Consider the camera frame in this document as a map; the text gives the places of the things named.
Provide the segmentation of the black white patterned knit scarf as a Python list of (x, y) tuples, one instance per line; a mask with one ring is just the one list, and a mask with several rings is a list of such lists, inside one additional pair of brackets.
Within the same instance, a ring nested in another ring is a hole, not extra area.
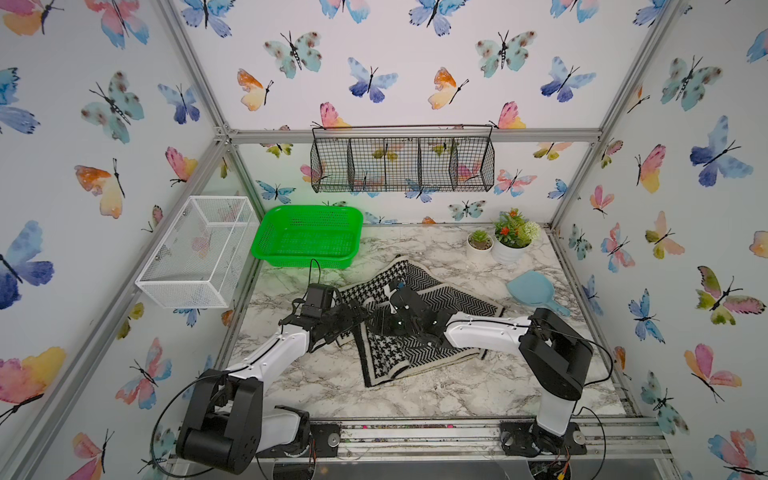
[(352, 330), (366, 387), (485, 355), (483, 349), (449, 346), (438, 338), (435, 326), (419, 329), (412, 321), (398, 318), (384, 293), (384, 288), (391, 285), (410, 288), (433, 312), (491, 317), (504, 312), (501, 304), (444, 282), (405, 256), (397, 257), (371, 279), (340, 289), (342, 300), (357, 301), (373, 315)]

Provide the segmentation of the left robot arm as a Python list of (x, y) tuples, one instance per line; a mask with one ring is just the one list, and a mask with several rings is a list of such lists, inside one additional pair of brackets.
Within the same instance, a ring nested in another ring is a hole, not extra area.
[(209, 369), (195, 382), (176, 444), (176, 455), (241, 474), (257, 455), (307, 453), (310, 415), (293, 407), (264, 407), (265, 392), (297, 359), (371, 318), (357, 302), (330, 308), (303, 306), (281, 320), (266, 343), (224, 370)]

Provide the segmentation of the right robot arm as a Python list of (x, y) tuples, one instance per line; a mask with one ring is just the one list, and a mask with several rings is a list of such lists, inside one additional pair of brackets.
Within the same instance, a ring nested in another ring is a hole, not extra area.
[(534, 430), (565, 436), (594, 349), (556, 313), (538, 308), (528, 317), (478, 316), (434, 310), (407, 286), (385, 286), (383, 294), (389, 304), (382, 316), (384, 335), (413, 336), (433, 349), (475, 348), (524, 359), (542, 389)]

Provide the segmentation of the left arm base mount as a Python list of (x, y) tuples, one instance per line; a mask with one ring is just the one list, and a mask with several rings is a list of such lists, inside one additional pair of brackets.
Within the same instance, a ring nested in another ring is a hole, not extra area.
[(336, 458), (341, 444), (341, 426), (336, 423), (311, 421), (299, 428), (297, 440), (287, 445), (277, 445), (257, 453), (258, 459), (309, 459), (314, 457)]

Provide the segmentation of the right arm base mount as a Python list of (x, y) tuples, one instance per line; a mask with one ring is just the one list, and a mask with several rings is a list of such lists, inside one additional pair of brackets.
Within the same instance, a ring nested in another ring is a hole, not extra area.
[(506, 456), (587, 454), (585, 436), (574, 422), (568, 424), (562, 436), (543, 429), (535, 420), (501, 422), (499, 428), (500, 446)]

